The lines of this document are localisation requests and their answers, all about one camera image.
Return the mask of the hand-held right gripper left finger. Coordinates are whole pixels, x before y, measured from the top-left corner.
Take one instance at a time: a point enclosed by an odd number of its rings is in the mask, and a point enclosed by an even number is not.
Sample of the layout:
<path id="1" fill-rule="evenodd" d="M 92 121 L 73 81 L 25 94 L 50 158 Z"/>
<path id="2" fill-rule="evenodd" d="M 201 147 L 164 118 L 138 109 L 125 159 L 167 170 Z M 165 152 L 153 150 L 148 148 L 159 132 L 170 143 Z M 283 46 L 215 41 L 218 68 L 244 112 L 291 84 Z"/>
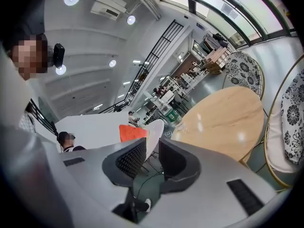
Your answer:
<path id="1" fill-rule="evenodd" d="M 132 187 L 146 160 L 146 138 L 122 142 L 120 145 L 119 150 L 106 156 L 102 169 L 114 185 Z"/>

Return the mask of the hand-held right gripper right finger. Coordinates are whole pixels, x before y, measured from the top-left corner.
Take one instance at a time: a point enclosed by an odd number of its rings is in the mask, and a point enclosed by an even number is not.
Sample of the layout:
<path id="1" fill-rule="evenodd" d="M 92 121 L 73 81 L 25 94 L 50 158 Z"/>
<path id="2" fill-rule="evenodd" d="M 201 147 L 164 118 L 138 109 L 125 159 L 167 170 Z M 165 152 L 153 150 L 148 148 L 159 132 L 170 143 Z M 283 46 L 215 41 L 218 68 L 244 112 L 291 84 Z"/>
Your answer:
<path id="1" fill-rule="evenodd" d="M 160 194 L 183 192 L 200 176 L 201 164 L 191 147 L 167 138 L 159 140 L 159 161 L 164 175 Z"/>

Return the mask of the orange cloth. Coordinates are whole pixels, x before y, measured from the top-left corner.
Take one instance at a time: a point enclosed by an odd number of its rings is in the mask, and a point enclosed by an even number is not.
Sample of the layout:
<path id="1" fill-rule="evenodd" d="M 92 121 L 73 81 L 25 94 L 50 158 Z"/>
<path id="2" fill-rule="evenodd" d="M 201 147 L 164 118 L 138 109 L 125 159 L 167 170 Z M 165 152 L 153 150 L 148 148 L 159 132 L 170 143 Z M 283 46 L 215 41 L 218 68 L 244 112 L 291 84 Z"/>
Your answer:
<path id="1" fill-rule="evenodd" d="M 129 125 L 119 125 L 119 134 L 121 142 L 127 142 L 135 139 L 148 137 L 149 131 Z"/>

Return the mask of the white plate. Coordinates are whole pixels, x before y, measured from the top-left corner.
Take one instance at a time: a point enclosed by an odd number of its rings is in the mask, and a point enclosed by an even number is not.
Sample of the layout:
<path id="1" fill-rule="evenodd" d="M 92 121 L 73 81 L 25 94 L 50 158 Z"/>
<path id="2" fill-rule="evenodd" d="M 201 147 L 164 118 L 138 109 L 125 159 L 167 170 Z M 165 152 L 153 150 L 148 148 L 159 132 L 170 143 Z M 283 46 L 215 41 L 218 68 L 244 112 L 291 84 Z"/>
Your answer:
<path id="1" fill-rule="evenodd" d="M 156 148 L 159 139 L 161 138 L 164 130 L 164 121 L 161 119 L 155 120 L 144 127 L 147 131 L 146 137 L 146 159 L 151 156 L 152 152 Z"/>

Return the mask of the round wooden table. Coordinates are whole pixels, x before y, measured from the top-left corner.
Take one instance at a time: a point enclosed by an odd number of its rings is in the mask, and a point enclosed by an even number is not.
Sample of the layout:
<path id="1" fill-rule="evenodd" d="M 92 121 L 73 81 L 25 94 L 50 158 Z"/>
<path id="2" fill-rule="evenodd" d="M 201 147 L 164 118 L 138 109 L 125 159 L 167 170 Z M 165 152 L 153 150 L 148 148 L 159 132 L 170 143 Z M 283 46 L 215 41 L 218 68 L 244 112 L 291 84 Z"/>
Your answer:
<path id="1" fill-rule="evenodd" d="M 246 168 L 245 159 L 258 143 L 264 125 L 259 96 L 242 86 L 221 89 L 205 97 L 182 118 L 171 140 L 193 148 L 200 156 L 217 154 Z"/>

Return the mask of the person's trousers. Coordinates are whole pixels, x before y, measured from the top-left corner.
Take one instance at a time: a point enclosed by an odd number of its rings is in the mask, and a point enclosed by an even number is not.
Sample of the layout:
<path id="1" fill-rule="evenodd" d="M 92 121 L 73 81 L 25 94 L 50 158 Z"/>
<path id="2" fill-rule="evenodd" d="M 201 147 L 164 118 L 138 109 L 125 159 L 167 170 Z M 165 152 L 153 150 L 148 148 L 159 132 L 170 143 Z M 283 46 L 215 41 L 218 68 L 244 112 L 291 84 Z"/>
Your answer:
<path id="1" fill-rule="evenodd" d="M 134 208 L 137 211 L 145 212 L 146 204 L 144 201 L 137 199 L 136 197 L 133 198 Z"/>

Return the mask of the clear water bottle green label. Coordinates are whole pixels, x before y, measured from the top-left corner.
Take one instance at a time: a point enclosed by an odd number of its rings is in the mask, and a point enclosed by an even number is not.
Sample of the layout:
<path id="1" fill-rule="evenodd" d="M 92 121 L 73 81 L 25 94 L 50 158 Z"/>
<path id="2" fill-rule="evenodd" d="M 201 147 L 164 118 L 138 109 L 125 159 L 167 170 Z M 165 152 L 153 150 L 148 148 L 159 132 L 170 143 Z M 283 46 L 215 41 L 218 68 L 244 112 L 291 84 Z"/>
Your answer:
<path id="1" fill-rule="evenodd" d="M 175 129 L 181 130 L 184 127 L 182 117 L 176 110 L 173 109 L 171 105 L 167 103 L 160 103 L 158 108 Z"/>

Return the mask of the black tables and chairs group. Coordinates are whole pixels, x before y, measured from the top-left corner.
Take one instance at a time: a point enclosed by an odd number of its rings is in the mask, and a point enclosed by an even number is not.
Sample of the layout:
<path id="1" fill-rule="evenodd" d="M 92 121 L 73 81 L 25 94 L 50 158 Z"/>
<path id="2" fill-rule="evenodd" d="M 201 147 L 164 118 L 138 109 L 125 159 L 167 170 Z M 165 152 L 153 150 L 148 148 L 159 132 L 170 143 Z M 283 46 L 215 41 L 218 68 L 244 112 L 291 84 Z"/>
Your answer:
<path id="1" fill-rule="evenodd" d="M 176 93 L 176 92 L 173 93 L 170 90 L 168 92 L 166 92 L 166 94 L 161 98 L 154 96 L 154 97 L 150 98 L 149 100 L 157 107 L 157 111 L 160 113 L 160 116 L 163 119 L 165 119 L 167 124 L 170 124 L 169 121 L 165 118 L 165 116 L 160 112 L 160 110 L 158 108 L 160 106 L 160 103 L 167 103 L 167 104 L 171 105 L 173 107 L 173 109 L 176 110 L 181 117 L 183 115 L 185 115 L 189 110 L 188 107 L 183 102 L 184 99 L 178 93 Z"/>

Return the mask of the white shelving unit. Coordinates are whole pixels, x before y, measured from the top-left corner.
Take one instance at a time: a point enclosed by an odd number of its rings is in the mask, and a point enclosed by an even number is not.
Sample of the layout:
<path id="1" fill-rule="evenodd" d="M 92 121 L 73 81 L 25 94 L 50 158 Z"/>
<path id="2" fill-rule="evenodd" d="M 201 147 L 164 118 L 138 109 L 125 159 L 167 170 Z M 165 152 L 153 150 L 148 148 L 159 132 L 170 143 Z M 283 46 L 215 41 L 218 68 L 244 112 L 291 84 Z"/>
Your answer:
<path id="1" fill-rule="evenodd" d="M 197 84 L 198 80 L 196 78 L 188 74 L 182 74 L 179 80 L 170 76 L 166 77 L 162 85 L 173 93 L 176 92 L 180 96 L 187 96 Z"/>

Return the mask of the person's checked shirt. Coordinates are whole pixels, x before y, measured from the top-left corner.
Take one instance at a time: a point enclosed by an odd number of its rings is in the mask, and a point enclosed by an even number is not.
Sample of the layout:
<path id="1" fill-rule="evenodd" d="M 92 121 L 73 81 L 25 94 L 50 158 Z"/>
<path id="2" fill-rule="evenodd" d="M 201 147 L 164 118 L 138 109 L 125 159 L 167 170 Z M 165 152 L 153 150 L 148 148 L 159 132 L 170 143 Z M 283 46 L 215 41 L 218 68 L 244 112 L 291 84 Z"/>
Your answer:
<path id="1" fill-rule="evenodd" d="M 30 133 L 36 133 L 35 120 L 33 118 L 33 109 L 31 103 L 28 103 L 19 122 L 19 128 Z"/>

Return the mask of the stack of flat cardboard boxes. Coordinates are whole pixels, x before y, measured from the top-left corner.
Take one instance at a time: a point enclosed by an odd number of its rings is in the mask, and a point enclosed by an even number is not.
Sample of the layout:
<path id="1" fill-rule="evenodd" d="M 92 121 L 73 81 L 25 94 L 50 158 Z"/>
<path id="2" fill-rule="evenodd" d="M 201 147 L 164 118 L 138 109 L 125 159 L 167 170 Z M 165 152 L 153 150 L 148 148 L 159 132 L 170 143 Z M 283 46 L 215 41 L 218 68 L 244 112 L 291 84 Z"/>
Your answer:
<path id="1" fill-rule="evenodd" d="M 211 74 L 221 74 L 230 54 L 231 51 L 227 47 L 219 47 L 212 50 L 205 57 L 206 63 L 203 65 L 203 69 L 206 69 Z"/>

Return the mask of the black metal railing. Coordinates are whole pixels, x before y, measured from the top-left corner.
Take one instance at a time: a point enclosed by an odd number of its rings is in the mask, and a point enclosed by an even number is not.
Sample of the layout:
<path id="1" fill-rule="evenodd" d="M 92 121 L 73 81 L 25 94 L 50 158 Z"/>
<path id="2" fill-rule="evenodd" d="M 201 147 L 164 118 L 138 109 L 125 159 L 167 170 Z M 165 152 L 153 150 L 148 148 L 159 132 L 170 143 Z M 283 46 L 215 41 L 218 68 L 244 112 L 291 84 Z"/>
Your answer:
<path id="1" fill-rule="evenodd" d="M 176 36 L 181 32 L 183 28 L 184 26 L 178 23 L 176 20 L 174 20 L 167 27 L 167 29 L 158 39 L 158 41 L 156 42 L 144 62 L 142 64 L 139 64 L 140 69 L 138 70 L 123 100 L 98 112 L 99 114 L 119 112 L 130 105 L 138 90 L 140 89 L 141 85 L 145 81 L 146 77 L 149 75 L 153 67 L 158 63 L 160 57 L 163 55 L 165 50 L 168 48 L 168 46 L 172 43 L 172 41 L 176 38 Z"/>

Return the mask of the clothes rack with garments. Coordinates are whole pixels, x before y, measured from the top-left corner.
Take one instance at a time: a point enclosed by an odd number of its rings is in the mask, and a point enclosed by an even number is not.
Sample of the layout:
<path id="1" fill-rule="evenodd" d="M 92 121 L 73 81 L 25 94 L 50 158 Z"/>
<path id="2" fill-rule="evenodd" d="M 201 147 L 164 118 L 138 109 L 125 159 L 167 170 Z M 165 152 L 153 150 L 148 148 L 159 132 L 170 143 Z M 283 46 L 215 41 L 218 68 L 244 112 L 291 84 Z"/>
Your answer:
<path id="1" fill-rule="evenodd" d="M 228 48 L 227 41 L 219 34 L 205 34 L 203 41 L 199 44 L 200 47 L 208 54 L 219 48 Z"/>

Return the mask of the ceiling air conditioner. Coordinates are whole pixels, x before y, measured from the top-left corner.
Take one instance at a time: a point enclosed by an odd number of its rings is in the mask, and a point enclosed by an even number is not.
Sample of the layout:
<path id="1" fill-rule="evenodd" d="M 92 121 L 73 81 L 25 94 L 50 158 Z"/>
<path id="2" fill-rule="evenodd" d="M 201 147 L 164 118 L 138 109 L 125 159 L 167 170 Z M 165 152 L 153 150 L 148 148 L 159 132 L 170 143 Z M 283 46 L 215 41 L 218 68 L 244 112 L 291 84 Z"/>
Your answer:
<path id="1" fill-rule="evenodd" d="M 95 0 L 90 12 L 116 21 L 120 14 L 126 12 L 126 2 L 123 0 Z"/>

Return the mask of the dark-framed glass window wall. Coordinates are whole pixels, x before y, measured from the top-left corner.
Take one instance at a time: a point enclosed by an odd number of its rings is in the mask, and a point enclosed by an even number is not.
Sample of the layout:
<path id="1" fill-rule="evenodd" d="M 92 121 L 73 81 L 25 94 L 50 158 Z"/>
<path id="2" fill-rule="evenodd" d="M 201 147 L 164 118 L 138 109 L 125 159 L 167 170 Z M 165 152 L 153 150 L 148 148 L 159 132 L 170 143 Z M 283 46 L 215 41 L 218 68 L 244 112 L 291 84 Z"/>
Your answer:
<path id="1" fill-rule="evenodd" d="M 209 23 L 234 47 L 292 36 L 294 26 L 281 0 L 160 0 Z"/>

